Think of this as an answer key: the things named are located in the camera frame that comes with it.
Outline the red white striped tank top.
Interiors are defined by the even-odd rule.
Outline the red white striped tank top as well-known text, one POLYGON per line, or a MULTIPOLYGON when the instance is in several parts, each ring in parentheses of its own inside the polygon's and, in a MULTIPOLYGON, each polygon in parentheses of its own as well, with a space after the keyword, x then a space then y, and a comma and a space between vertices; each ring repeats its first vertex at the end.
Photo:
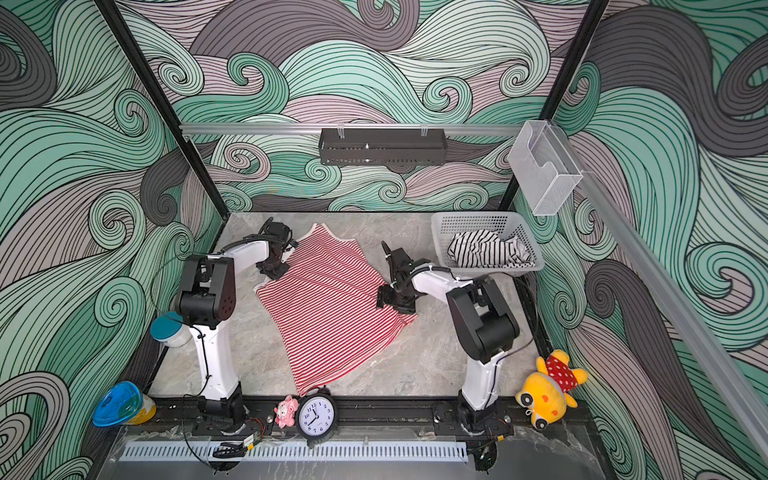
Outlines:
POLYGON ((298 240, 288 265, 255 293, 279 329, 300 395, 365 363, 416 319, 377 306, 384 279, 356 240, 335 236, 324 223, 298 240))

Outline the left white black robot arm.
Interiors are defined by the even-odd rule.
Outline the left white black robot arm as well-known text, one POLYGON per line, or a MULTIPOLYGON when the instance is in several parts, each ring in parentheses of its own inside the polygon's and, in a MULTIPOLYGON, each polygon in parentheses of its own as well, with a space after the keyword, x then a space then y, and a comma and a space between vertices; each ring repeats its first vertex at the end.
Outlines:
POLYGON ((267 279, 278 280, 289 270, 285 254, 297 246, 290 227, 268 218, 257 233, 184 261, 173 310, 192 330, 202 382, 195 395, 200 411, 244 422, 246 409, 227 325, 237 306, 236 275, 255 267, 267 279))

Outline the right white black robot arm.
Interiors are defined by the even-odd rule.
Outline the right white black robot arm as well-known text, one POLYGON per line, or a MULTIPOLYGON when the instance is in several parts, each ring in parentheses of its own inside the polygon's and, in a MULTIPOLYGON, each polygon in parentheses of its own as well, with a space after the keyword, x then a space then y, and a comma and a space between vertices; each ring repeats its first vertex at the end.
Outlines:
POLYGON ((463 427, 478 431, 495 412, 499 370, 512 354, 519 324, 503 293, 488 275, 461 278, 427 259, 414 260, 403 249, 381 243, 390 282, 377 291, 378 309, 386 306, 404 315, 416 313, 416 301, 432 297, 451 316, 458 342, 467 355, 465 379, 458 394, 458 416, 463 427))

